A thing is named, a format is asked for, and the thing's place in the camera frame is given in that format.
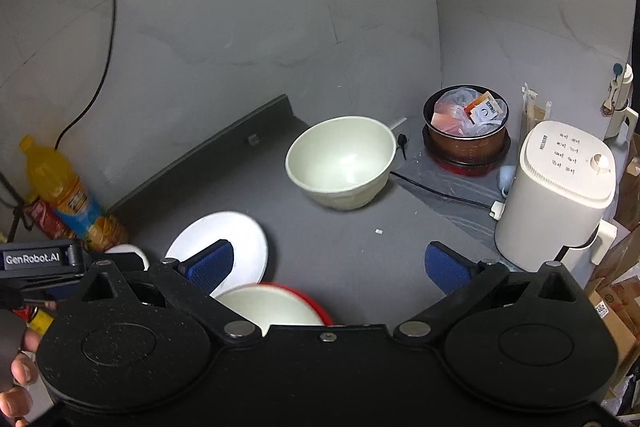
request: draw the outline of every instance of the kettle knob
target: kettle knob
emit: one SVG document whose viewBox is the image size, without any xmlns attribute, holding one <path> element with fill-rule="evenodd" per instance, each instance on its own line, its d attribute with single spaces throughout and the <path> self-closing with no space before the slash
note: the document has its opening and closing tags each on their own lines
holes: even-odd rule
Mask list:
<svg viewBox="0 0 640 427">
<path fill-rule="evenodd" d="M 595 154 L 591 158 L 591 168 L 597 172 L 597 174 L 604 174 L 609 172 L 609 160 L 602 154 Z"/>
</svg>

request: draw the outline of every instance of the white kettle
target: white kettle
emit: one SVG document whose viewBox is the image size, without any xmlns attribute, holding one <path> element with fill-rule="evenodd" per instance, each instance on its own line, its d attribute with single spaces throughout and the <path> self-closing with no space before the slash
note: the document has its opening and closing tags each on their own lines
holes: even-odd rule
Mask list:
<svg viewBox="0 0 640 427">
<path fill-rule="evenodd" d="M 525 271 L 563 263 L 586 284 L 616 238 L 602 219 L 616 190 L 609 148 L 570 125 L 542 121 L 527 135 L 505 203 L 496 201 L 495 244 Z"/>
</svg>

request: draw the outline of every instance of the yellow bottle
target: yellow bottle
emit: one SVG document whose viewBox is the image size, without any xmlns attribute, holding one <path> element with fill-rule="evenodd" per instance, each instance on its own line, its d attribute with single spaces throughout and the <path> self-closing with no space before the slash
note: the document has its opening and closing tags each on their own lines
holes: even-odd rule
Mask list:
<svg viewBox="0 0 640 427">
<path fill-rule="evenodd" d="M 31 187 L 91 250 L 105 251 L 126 242 L 124 227 L 115 217 L 104 215 L 60 152 L 38 146 L 28 135 L 20 142 L 20 149 L 27 156 Z"/>
</svg>

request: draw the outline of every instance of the gray countertop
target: gray countertop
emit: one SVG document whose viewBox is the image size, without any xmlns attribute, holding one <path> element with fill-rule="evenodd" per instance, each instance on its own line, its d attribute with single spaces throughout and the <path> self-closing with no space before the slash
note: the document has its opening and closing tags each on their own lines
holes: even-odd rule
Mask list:
<svg viewBox="0 0 640 427">
<path fill-rule="evenodd" d="M 424 270 L 430 241 L 475 261 L 497 257 L 393 180 L 360 210 L 318 206 L 284 169 L 289 146 L 308 126 L 283 116 L 269 128 L 258 125 L 260 141 L 251 146 L 244 137 L 255 129 L 251 122 L 242 125 L 222 139 L 226 143 L 204 146 L 116 209 L 133 244 L 159 258 L 198 218 L 222 210 L 242 212 L 267 235 L 265 280 L 309 294 L 337 323 L 391 327 L 442 298 Z"/>
</svg>

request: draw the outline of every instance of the white plate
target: white plate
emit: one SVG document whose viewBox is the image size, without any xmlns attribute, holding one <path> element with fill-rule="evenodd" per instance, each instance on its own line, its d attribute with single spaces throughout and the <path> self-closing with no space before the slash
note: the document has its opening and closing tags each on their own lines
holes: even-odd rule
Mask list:
<svg viewBox="0 0 640 427">
<path fill-rule="evenodd" d="M 256 284 L 236 288 L 216 297 L 227 308 L 260 326 L 266 335 L 269 326 L 322 326 L 324 322 L 303 298 L 284 288 Z"/>
<path fill-rule="evenodd" d="M 184 261 L 220 239 L 234 247 L 234 267 L 210 295 L 260 282 L 267 267 L 267 239 L 258 223 L 238 212 L 217 212 L 191 223 L 175 238 L 165 257 Z"/>
</svg>

